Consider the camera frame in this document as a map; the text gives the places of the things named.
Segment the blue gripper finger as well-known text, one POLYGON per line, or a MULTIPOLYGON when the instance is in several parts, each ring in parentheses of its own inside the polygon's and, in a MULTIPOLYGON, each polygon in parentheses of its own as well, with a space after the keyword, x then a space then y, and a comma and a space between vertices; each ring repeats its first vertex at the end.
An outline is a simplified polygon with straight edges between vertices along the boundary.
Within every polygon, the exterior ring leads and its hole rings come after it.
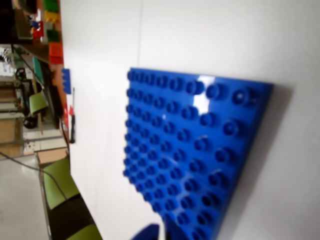
POLYGON ((131 240, 157 240, 159 238, 160 226, 158 224, 149 224, 140 230, 131 240))

